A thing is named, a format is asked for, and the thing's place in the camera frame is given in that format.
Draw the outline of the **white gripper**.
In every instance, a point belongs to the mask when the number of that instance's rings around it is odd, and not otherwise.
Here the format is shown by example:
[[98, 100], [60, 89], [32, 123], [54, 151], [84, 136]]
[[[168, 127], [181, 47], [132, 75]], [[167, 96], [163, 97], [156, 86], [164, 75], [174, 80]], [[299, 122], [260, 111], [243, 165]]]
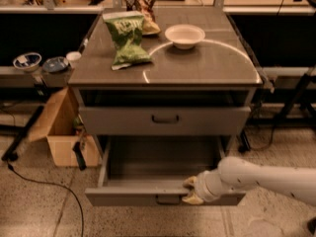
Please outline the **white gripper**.
[[191, 205], [216, 201], [230, 190], [230, 187], [221, 180], [218, 170], [204, 171], [197, 176], [189, 177], [184, 180], [183, 186], [195, 190], [182, 197], [183, 202]]

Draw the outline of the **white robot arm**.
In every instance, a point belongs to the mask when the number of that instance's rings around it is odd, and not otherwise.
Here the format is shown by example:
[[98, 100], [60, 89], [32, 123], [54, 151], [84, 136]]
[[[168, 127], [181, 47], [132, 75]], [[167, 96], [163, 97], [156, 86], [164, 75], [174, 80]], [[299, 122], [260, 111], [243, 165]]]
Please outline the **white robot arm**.
[[316, 205], [316, 169], [257, 165], [232, 156], [221, 159], [214, 170], [185, 179], [183, 186], [190, 191], [182, 201], [194, 205], [243, 194], [256, 187]]

